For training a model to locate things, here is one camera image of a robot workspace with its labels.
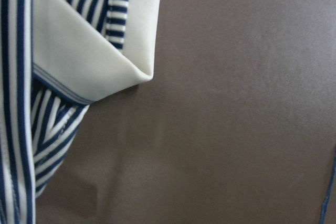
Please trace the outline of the navy white striped polo shirt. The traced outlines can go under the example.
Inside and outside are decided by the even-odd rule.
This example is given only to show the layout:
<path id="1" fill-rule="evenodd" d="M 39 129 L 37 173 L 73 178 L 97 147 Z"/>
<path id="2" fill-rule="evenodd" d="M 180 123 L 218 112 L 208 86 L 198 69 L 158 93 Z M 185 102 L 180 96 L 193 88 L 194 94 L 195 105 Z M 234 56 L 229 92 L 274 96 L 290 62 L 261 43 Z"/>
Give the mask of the navy white striped polo shirt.
<path id="1" fill-rule="evenodd" d="M 160 0 L 1 0 L 1 223 L 34 223 L 89 105 L 153 78 Z"/>

